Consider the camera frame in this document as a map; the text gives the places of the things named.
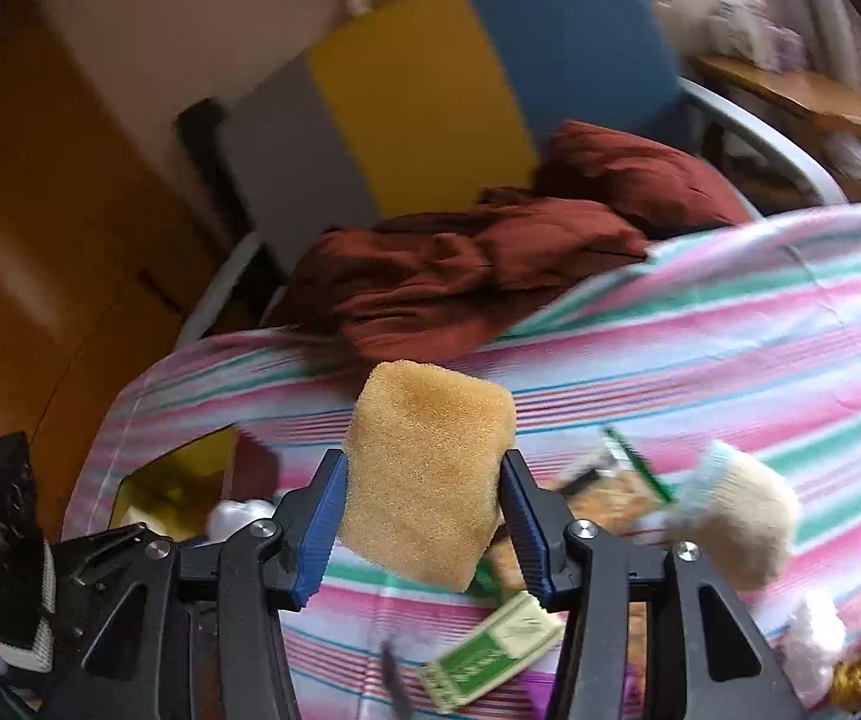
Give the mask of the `wooden side shelf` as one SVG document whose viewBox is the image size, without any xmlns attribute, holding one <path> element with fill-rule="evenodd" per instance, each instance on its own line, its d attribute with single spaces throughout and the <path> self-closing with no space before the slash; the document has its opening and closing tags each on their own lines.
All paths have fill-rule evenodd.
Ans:
<svg viewBox="0 0 861 720">
<path fill-rule="evenodd" d="M 803 119 L 812 128 L 850 132 L 861 138 L 861 94 L 821 73 L 807 70 L 778 73 L 721 55 L 692 57 L 691 65 L 707 83 L 754 94 Z"/>
</svg>

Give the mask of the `clear plastic wad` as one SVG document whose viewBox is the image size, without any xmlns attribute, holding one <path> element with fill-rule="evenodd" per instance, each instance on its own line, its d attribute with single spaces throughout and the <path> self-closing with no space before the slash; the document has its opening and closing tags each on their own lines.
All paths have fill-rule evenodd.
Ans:
<svg viewBox="0 0 861 720">
<path fill-rule="evenodd" d="M 846 643 L 847 628 L 830 596 L 808 596 L 790 614 L 782 642 L 783 671 L 806 709 L 826 697 Z"/>
<path fill-rule="evenodd" d="M 209 541 L 225 541 L 256 520 L 274 517 L 275 505 L 264 499 L 221 500 L 207 515 Z"/>
</svg>

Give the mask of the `gold metal tray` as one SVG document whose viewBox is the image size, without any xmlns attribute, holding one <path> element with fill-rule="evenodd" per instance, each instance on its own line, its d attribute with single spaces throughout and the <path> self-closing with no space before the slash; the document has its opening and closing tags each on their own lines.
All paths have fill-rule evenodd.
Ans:
<svg viewBox="0 0 861 720">
<path fill-rule="evenodd" d="M 207 517 L 224 495 L 236 444 L 238 431 L 227 426 L 129 473 L 116 491 L 108 527 L 142 523 L 175 541 L 204 536 Z"/>
</svg>

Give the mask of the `green white small packet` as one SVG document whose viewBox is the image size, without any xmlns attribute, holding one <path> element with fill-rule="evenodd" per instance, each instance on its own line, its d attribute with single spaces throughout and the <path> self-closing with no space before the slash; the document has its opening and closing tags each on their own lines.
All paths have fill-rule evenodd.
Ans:
<svg viewBox="0 0 861 720">
<path fill-rule="evenodd" d="M 462 709 L 500 688 L 563 637 L 565 622 L 528 592 L 513 595 L 455 647 L 419 668 L 422 688 L 442 712 Z"/>
</svg>

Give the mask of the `tan sponge block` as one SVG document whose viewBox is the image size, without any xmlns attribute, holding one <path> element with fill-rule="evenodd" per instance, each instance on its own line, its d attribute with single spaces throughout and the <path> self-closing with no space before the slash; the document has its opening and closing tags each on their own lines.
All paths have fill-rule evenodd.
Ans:
<svg viewBox="0 0 861 720">
<path fill-rule="evenodd" d="M 512 394 L 496 383 L 378 364 L 344 437 L 344 546 L 406 580 L 466 590 L 499 525 L 500 461 L 516 430 Z"/>
</svg>

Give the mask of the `cracker packet green edge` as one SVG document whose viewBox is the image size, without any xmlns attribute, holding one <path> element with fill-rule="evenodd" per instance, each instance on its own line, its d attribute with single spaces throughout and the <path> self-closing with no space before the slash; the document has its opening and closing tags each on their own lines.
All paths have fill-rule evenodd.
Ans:
<svg viewBox="0 0 861 720">
<path fill-rule="evenodd" d="M 619 434 L 606 426 L 591 449 L 570 458 L 556 476 L 535 480 L 563 495 L 575 518 L 593 520 L 613 535 L 631 533 L 642 518 L 673 504 L 671 489 L 648 461 Z M 478 564 L 471 589 L 505 601 L 524 589 L 518 559 L 505 525 L 500 525 L 489 550 Z"/>
</svg>

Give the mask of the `dark red cloth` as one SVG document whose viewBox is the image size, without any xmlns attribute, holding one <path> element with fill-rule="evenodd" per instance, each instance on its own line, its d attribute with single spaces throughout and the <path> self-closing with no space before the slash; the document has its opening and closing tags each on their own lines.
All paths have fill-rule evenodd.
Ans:
<svg viewBox="0 0 861 720">
<path fill-rule="evenodd" d="M 442 364 L 497 338 L 586 278 L 650 245 L 749 221 L 738 193 L 681 149 L 563 122 L 526 188 L 494 187 L 460 213 L 330 229 L 269 314 L 340 341 L 365 364 Z"/>
</svg>

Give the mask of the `striped pink green bedsheet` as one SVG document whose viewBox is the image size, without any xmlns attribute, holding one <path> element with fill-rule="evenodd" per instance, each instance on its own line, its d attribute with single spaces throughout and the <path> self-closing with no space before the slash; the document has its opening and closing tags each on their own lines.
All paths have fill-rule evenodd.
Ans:
<svg viewBox="0 0 861 720">
<path fill-rule="evenodd" d="M 803 505 L 790 561 L 748 596 L 782 640 L 806 596 L 861 635 L 861 205 L 824 206 L 655 245 L 580 283 L 456 361 L 517 404 L 517 442 L 541 483 L 612 427 L 668 486 L 712 442 L 754 455 Z M 157 362 L 111 406 L 62 531 L 108 525 L 119 483 L 225 426 L 307 483 L 343 442 L 367 372 L 336 341 L 286 330 L 207 338 Z"/>
</svg>

